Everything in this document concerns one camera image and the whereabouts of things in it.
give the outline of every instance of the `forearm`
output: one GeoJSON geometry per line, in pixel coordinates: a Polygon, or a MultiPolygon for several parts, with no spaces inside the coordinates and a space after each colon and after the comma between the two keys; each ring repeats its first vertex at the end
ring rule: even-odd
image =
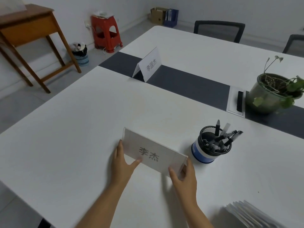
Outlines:
{"type": "Polygon", "coordinates": [[[214,228],[196,203],[183,203],[182,207],[190,228],[214,228]]]}
{"type": "Polygon", "coordinates": [[[75,228],[109,228],[124,186],[109,185],[75,228]]]}

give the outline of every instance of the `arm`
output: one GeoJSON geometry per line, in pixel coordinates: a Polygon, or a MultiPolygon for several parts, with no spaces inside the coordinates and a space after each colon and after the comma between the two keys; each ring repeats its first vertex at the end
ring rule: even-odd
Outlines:
{"type": "Polygon", "coordinates": [[[123,190],[135,168],[141,162],[131,165],[125,161],[123,143],[120,140],[113,153],[111,183],[87,211],[75,228],[109,228],[123,190]]]}
{"type": "Polygon", "coordinates": [[[187,166],[185,166],[183,171],[185,173],[185,178],[181,181],[177,178],[174,170],[169,168],[170,178],[183,208],[188,226],[190,228],[214,228],[197,205],[197,182],[195,170],[190,158],[187,159],[187,166]]]}

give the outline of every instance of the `wooden drawer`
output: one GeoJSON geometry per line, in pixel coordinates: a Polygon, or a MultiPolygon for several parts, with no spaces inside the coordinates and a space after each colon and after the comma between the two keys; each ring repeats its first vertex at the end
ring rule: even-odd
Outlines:
{"type": "Polygon", "coordinates": [[[15,47],[32,42],[57,32],[51,16],[29,20],[1,30],[2,34],[15,47]]]}

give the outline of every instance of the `soil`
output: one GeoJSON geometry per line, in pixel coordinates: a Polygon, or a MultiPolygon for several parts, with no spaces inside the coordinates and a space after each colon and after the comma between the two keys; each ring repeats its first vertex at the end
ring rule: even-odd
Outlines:
{"type": "Polygon", "coordinates": [[[297,92],[287,91],[286,80],[288,79],[271,73],[266,73],[260,78],[260,81],[264,84],[264,87],[269,91],[276,92],[274,90],[276,89],[279,91],[276,92],[276,94],[281,95],[283,97],[287,97],[287,96],[293,96],[294,98],[298,97],[301,94],[300,91],[297,92]]]}

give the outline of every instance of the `plant pot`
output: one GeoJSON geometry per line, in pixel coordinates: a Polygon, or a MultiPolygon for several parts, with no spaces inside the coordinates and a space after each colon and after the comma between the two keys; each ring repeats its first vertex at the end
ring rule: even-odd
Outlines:
{"type": "MultiPolygon", "coordinates": [[[[272,77],[278,77],[283,80],[288,80],[288,78],[274,74],[274,73],[263,73],[257,77],[257,82],[253,86],[253,88],[250,90],[249,94],[246,95],[246,104],[252,108],[254,111],[261,113],[261,114],[269,114],[277,111],[281,105],[280,101],[282,101],[285,97],[271,92],[269,89],[267,89],[264,84],[261,81],[261,77],[264,75],[269,75],[272,77]],[[255,98],[263,98],[263,102],[256,106],[253,104],[255,98]]],[[[302,92],[296,93],[295,97],[293,99],[299,99],[302,97],[302,92]]]]}

